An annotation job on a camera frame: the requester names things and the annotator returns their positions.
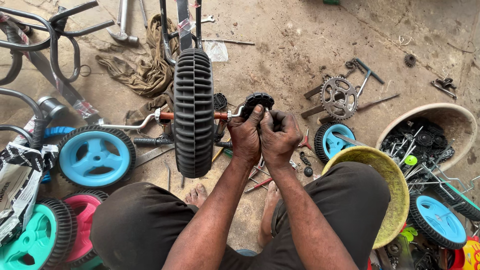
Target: black rubber tire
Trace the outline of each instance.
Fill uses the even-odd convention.
[[[267,93],[255,92],[249,94],[245,99],[245,104],[242,111],[242,117],[247,119],[252,113],[255,106],[261,104],[264,108],[272,109],[275,104],[275,100]]]
[[[212,167],[214,101],[212,64],[201,49],[186,49],[175,64],[174,143],[177,169],[187,178]]]
[[[323,146],[323,143],[322,143],[323,137],[324,137],[327,129],[329,127],[335,125],[335,124],[341,124],[341,125],[344,125],[344,126],[348,127],[347,125],[342,124],[340,121],[332,121],[332,122],[325,123],[321,127],[318,128],[317,133],[315,133],[315,139],[313,140],[313,149],[315,149],[315,154],[317,154],[318,158],[324,164],[327,164],[330,159],[325,154],[325,149],[324,149],[324,146]]]
[[[75,213],[68,204],[55,198],[45,198],[37,201],[37,204],[42,204],[50,208],[57,222],[57,239],[55,239],[55,245],[48,259],[40,268],[40,270],[54,270],[67,258],[75,243],[77,233]]]
[[[454,209],[462,214],[464,217],[468,218],[471,221],[480,221],[480,210],[475,208],[475,206],[469,204],[462,196],[460,196],[457,192],[452,190],[447,185],[442,185],[445,190],[450,193],[453,198],[452,199],[443,189],[441,189],[438,185],[431,184],[430,187],[438,194],[442,199],[444,199],[449,205],[455,205],[461,202],[465,202],[463,205],[455,206]]]
[[[417,208],[417,198],[419,196],[420,195],[410,196],[410,211],[408,212],[408,219],[413,223],[413,227],[436,245],[448,249],[461,249],[467,242],[467,239],[465,238],[464,243],[455,243],[437,233],[437,231],[425,221]]]
[[[106,132],[106,133],[110,133],[112,135],[115,135],[117,138],[119,138],[120,140],[122,140],[122,142],[125,143],[125,145],[128,147],[128,150],[130,151],[130,166],[128,167],[128,170],[125,172],[125,174],[105,185],[105,186],[109,186],[111,184],[114,184],[118,181],[127,181],[129,180],[131,177],[132,177],[132,174],[133,174],[133,170],[135,169],[135,161],[136,161],[136,154],[135,154],[135,146],[133,146],[133,143],[132,141],[130,140],[130,137],[128,137],[123,131],[121,131],[120,129],[115,129],[115,128],[104,128],[104,127],[101,127],[99,125],[88,125],[88,126],[83,126],[81,128],[77,128],[73,131],[71,131],[70,133],[68,133],[67,135],[65,135],[65,137],[62,138],[62,140],[60,140],[59,144],[58,144],[58,147],[59,147],[59,153],[61,155],[61,149],[62,147],[65,145],[65,143],[67,143],[68,140],[70,140],[72,137],[80,134],[80,133],[84,133],[84,132],[89,132],[89,131],[101,131],[101,132]],[[61,170],[61,167],[60,167],[60,161],[58,161],[58,166],[57,168],[59,169],[60,171],[60,175],[65,178],[65,180],[67,180],[67,182],[69,183],[72,183],[76,186],[81,186],[81,187],[86,187],[86,188],[101,188],[101,187],[105,187],[105,186],[95,186],[95,187],[92,187],[92,186],[84,186],[84,185],[80,185],[76,182],[74,182],[73,180],[69,179],[68,177],[65,176],[65,174],[62,172]]]
[[[74,192],[74,193],[70,193],[68,194],[67,196],[63,197],[62,200],[65,200],[65,199],[68,199],[72,196],[76,196],[76,195],[90,195],[90,196],[94,196],[96,197],[101,203],[103,203],[103,201],[105,201],[107,198],[108,198],[108,194],[103,192],[103,191],[100,191],[100,190],[92,190],[92,189],[87,189],[87,190],[80,190],[80,191],[77,191],[77,192]],[[82,257],[72,261],[72,262],[68,262],[68,264],[70,265],[70,267],[74,268],[74,267],[79,267],[81,266],[82,264],[90,261],[91,259],[95,258],[96,256],[98,256],[98,254],[95,252],[95,250],[92,248],[90,249],[90,251],[88,251],[85,255],[83,255]]]

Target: chain sprocket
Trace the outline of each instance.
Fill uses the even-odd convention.
[[[320,101],[328,115],[334,119],[348,119],[357,110],[357,91],[345,78],[332,77],[322,85]]]

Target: tricycle wheel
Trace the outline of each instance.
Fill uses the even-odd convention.
[[[201,49],[186,49],[175,65],[174,143],[177,169],[187,178],[204,176],[212,166],[213,76]]]

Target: blue wheel hub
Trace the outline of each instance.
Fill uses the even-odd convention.
[[[441,236],[454,243],[464,243],[467,239],[460,220],[439,201],[428,196],[419,196],[417,209],[430,227]]]
[[[118,154],[111,152],[111,146],[116,148]],[[85,131],[71,137],[62,146],[59,162],[62,172],[72,182],[102,187],[126,174],[131,156],[127,145],[117,136],[103,131]]]
[[[329,127],[325,131],[325,134],[323,136],[323,141],[322,141],[325,155],[329,159],[333,158],[334,155],[336,155],[338,152],[342,151],[343,149],[354,146],[351,143],[348,143],[340,138],[335,137],[335,135],[333,135],[333,132],[340,133],[345,137],[355,140],[355,136],[353,135],[353,132],[347,126],[342,124],[334,124],[331,127]]]

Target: dirty floor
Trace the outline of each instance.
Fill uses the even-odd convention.
[[[116,19],[118,0],[98,0],[99,7],[70,17],[68,30],[85,28],[100,22]],[[168,17],[176,21],[175,1],[168,0]],[[67,8],[80,3],[75,0],[0,0],[0,5],[22,11],[33,12],[44,18],[54,14],[58,6]],[[157,0],[144,0],[148,17],[159,13]],[[317,104],[317,96],[307,100],[303,93],[321,84],[322,75],[345,74],[345,61],[359,57],[385,84],[370,78],[360,98],[360,104],[382,97],[401,93],[399,98],[382,103],[365,111],[357,112],[346,120],[354,129],[357,139],[374,146],[380,133],[401,114],[435,102],[448,102],[470,110],[480,123],[480,50],[474,53],[461,52],[457,48],[474,51],[480,46],[480,0],[341,0],[340,6],[324,5],[320,0],[204,0],[204,15],[213,15],[214,23],[202,25],[205,38],[220,38],[250,41],[255,46],[227,44],[228,62],[215,62],[215,92],[223,93],[229,107],[241,103],[252,92],[267,92],[275,99],[275,108],[293,112],[304,132],[310,130],[313,144],[318,129],[318,115],[302,119],[300,113]],[[77,38],[81,49],[82,64],[92,69],[88,77],[80,76],[73,86],[94,105],[100,114],[113,123],[122,123],[127,110],[139,108],[148,99],[136,95],[128,87],[109,78],[106,69],[95,61],[97,54],[115,55],[132,65],[139,59],[150,59],[138,2],[130,1],[129,32],[140,38],[139,48],[128,48],[115,43],[106,30]],[[399,44],[399,36],[409,43]],[[41,41],[44,33],[36,32],[33,40]],[[72,47],[68,40],[60,40],[60,66],[65,74],[72,70]],[[417,58],[414,67],[404,63],[405,53]],[[0,76],[7,73],[11,58],[9,50],[0,50]],[[457,100],[451,99],[430,85],[435,78],[454,79],[458,86]],[[363,75],[356,71],[348,80],[355,86],[361,85]],[[28,94],[35,100],[51,95],[61,102],[66,101],[54,87],[28,61],[24,60],[19,77],[7,88]],[[23,126],[32,112],[19,99],[1,96],[0,123]],[[52,125],[80,127],[85,122],[70,108],[68,117],[54,121]],[[157,136],[160,129],[156,124],[144,130]],[[15,137],[14,133],[3,132],[0,147]],[[149,149],[137,148],[137,155]],[[313,162],[315,174],[324,166],[315,154],[306,151]],[[466,183],[480,174],[480,136],[477,136],[470,152],[448,174],[463,179]],[[300,162],[298,151],[293,159]],[[133,178],[105,189],[113,192],[122,185],[134,182],[151,182],[166,188],[167,175],[163,164],[166,160],[175,168],[173,152],[138,167]],[[171,191],[180,198],[197,182],[202,182],[209,192],[215,186],[229,162],[225,155],[219,157],[212,170],[200,179],[187,179],[184,189],[180,188],[180,174],[172,170]],[[257,175],[257,180],[265,179]],[[298,174],[299,180],[307,184],[312,178]],[[468,196],[478,202],[477,189]],[[49,184],[41,185],[42,196],[62,197],[78,187],[54,175]],[[234,248],[260,251],[256,236],[262,216],[266,190],[258,189],[242,196],[235,214],[228,243]]]

